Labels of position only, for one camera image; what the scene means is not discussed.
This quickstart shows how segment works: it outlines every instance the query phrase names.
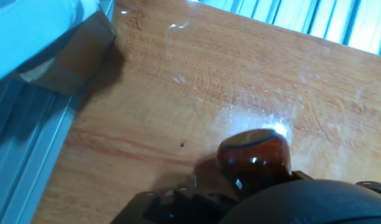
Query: cardboard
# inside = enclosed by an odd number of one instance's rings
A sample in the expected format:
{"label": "cardboard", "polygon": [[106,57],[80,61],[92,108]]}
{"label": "cardboard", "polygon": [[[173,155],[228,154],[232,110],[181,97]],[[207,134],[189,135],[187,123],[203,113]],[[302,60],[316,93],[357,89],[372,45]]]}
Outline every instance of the cardboard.
{"label": "cardboard", "polygon": [[26,69],[19,67],[11,76],[65,95],[79,94],[98,71],[116,32],[101,10],[70,32],[67,41],[52,44],[53,51],[62,48],[56,55],[48,58],[41,52],[25,62]]}

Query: black device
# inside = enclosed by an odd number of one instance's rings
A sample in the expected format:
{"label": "black device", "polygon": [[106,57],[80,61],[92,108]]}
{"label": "black device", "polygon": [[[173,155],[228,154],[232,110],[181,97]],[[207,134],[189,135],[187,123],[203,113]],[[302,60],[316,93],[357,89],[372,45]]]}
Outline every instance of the black device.
{"label": "black device", "polygon": [[380,183],[313,180],[300,171],[292,176],[239,202],[199,192],[190,175],[187,187],[137,194],[112,224],[381,223]]}

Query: wooden table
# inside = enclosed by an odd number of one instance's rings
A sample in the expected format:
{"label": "wooden table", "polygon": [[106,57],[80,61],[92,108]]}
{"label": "wooden table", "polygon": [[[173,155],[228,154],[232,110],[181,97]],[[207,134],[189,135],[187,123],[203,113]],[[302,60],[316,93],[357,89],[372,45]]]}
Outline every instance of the wooden table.
{"label": "wooden table", "polygon": [[261,127],[288,138],[293,170],[381,182],[380,56],[196,2],[116,2],[115,47],[33,223],[109,223]]}

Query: brown glass bottle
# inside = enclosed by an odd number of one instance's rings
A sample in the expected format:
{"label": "brown glass bottle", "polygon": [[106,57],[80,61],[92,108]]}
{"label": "brown glass bottle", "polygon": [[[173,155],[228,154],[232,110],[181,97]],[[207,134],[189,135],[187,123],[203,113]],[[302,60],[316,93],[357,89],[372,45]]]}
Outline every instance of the brown glass bottle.
{"label": "brown glass bottle", "polygon": [[240,200],[291,179],[288,143],[270,129],[245,131],[223,141],[217,165]]}

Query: brown glass object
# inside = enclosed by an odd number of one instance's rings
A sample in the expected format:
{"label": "brown glass object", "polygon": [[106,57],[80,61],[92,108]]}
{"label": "brown glass object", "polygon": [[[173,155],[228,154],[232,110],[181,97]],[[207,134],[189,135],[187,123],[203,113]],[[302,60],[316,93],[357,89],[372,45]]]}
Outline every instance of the brown glass object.
{"label": "brown glass object", "polygon": [[217,165],[240,200],[291,179],[288,143],[270,129],[226,139],[217,151]]}

